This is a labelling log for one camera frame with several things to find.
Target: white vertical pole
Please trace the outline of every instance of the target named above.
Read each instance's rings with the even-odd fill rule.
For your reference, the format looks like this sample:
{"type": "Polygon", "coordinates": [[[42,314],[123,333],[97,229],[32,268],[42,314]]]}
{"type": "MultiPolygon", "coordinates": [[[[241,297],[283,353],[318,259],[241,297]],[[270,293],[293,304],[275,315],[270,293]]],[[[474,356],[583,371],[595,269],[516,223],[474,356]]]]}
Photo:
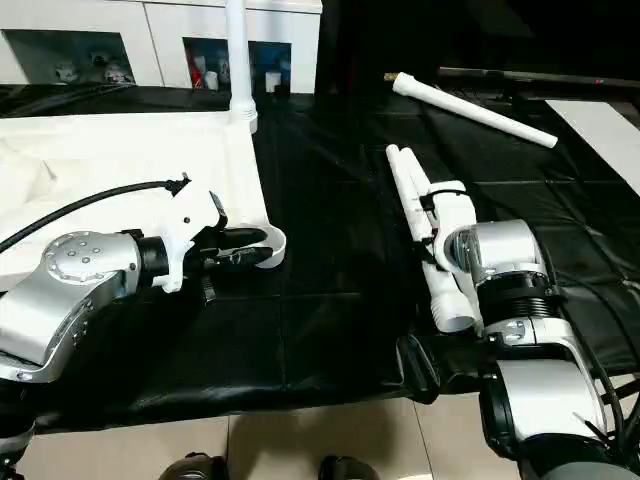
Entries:
{"type": "Polygon", "coordinates": [[[251,133],[258,129],[256,102],[251,96],[251,66],[249,63],[249,41],[245,0],[227,0],[227,45],[229,47],[229,69],[231,73],[232,121],[248,121],[251,133]]]}

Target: white pipe fitting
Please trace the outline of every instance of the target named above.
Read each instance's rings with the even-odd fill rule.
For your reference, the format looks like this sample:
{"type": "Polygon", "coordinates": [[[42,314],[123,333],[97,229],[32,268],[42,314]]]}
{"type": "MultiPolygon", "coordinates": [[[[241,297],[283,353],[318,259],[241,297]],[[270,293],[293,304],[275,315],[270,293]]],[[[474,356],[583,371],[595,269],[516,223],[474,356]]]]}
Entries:
{"type": "Polygon", "coordinates": [[[393,82],[393,91],[400,95],[417,98],[423,102],[475,120],[489,127],[502,130],[516,137],[524,138],[543,147],[553,148],[558,142],[558,137],[511,120],[510,118],[479,107],[454,95],[449,95],[437,88],[425,85],[424,83],[418,82],[412,75],[406,73],[398,74],[396,80],[393,82]]]}

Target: black cable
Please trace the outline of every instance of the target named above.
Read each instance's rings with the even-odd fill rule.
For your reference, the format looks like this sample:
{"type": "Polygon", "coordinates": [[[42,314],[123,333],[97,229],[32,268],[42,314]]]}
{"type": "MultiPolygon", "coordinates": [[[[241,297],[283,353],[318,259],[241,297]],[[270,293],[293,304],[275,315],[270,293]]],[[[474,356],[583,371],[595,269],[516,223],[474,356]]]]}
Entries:
{"type": "MultiPolygon", "coordinates": [[[[609,302],[602,296],[600,292],[598,292],[591,285],[573,277],[573,275],[569,275],[564,272],[556,272],[556,273],[558,276],[565,277],[566,279],[571,280],[577,283],[578,285],[589,290],[598,300],[600,300],[600,302],[607,308],[607,310],[609,310],[609,312],[618,321],[620,322],[622,321],[618,313],[613,309],[613,307],[609,304],[609,302]]],[[[591,345],[587,343],[586,339],[584,338],[584,335],[582,334],[582,331],[577,327],[575,322],[571,319],[571,315],[569,315],[569,312],[567,311],[567,309],[564,306],[561,306],[560,308],[562,310],[563,316],[566,318],[566,320],[569,323],[571,323],[574,335],[580,342],[582,349],[584,350],[587,357],[589,358],[592,368],[595,370],[597,377],[600,379],[600,382],[602,382],[602,386],[604,387],[604,390],[611,401],[611,409],[613,410],[613,422],[615,425],[616,448],[618,449],[619,453],[624,454],[624,452],[626,451],[626,439],[625,439],[625,433],[624,433],[625,422],[624,422],[624,415],[622,413],[622,406],[620,405],[620,399],[618,398],[616,389],[611,383],[611,379],[609,378],[609,375],[607,375],[607,372],[602,366],[602,363],[600,363],[600,360],[598,360],[597,355],[591,348],[591,345]]]]}
{"type": "Polygon", "coordinates": [[[124,193],[137,192],[139,190],[149,190],[152,188],[165,188],[171,192],[172,195],[176,195],[187,183],[189,183],[189,179],[185,176],[183,180],[165,180],[162,182],[143,182],[143,183],[134,183],[133,185],[126,185],[123,187],[116,187],[110,190],[105,190],[104,192],[96,193],[95,195],[91,195],[89,197],[83,198],[81,200],[77,200],[69,205],[66,205],[55,212],[50,213],[49,215],[45,215],[39,220],[36,220],[30,225],[27,225],[22,230],[14,233],[9,238],[0,242],[0,254],[2,254],[5,250],[13,247],[16,243],[23,240],[24,238],[31,235],[33,232],[40,230],[45,225],[50,224],[58,220],[65,215],[70,214],[71,212],[75,212],[76,210],[86,207],[87,205],[91,205],[92,203],[99,202],[100,200],[104,200],[109,197],[114,197],[116,195],[122,195],[124,193]]]}
{"type": "MultiPolygon", "coordinates": [[[[630,397],[631,395],[635,395],[636,393],[640,393],[640,379],[632,380],[629,383],[625,383],[621,387],[616,388],[616,394],[620,400],[630,397]]],[[[607,395],[602,396],[602,401],[605,405],[609,405],[611,403],[611,400],[609,400],[607,395]]]]}

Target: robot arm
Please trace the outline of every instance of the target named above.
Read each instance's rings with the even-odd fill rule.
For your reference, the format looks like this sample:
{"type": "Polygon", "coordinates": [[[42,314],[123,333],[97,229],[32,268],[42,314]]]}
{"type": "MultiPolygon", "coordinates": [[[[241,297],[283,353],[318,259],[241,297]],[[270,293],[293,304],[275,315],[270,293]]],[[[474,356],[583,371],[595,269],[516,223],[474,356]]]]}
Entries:
{"type": "Polygon", "coordinates": [[[529,226],[476,223],[462,183],[430,183],[409,149],[391,145],[387,156],[436,326],[466,330],[460,318],[473,312],[476,331],[494,347],[495,363],[480,372],[488,445],[516,460],[526,479],[639,478],[616,465],[604,405],[529,226]]]}
{"type": "Polygon", "coordinates": [[[259,229],[224,230],[218,198],[188,182],[171,200],[156,235],[80,231],[53,240],[40,264],[0,297],[0,479],[33,436],[24,395],[63,372],[93,316],[142,288],[181,289],[185,273],[256,265],[273,250],[259,229]]]}

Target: table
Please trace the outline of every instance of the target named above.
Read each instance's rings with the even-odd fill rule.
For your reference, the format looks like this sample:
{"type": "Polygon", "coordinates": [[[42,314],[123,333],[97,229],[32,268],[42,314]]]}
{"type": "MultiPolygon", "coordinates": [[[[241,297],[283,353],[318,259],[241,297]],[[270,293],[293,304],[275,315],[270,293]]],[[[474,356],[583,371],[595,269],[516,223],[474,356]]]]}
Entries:
{"type": "MultiPolygon", "coordinates": [[[[5,116],[223,110],[228,98],[161,88],[0,90],[5,116]]],[[[554,150],[389,94],[258,99],[254,144],[275,271],[147,291],[96,318],[63,377],[32,395],[38,430],[97,430],[477,388],[489,353],[438,335],[384,148],[410,146],[432,181],[460,179],[480,221],[535,225],[567,310],[610,374],[638,370],[640,199],[543,102],[485,106],[557,135],[554,150]]]]}

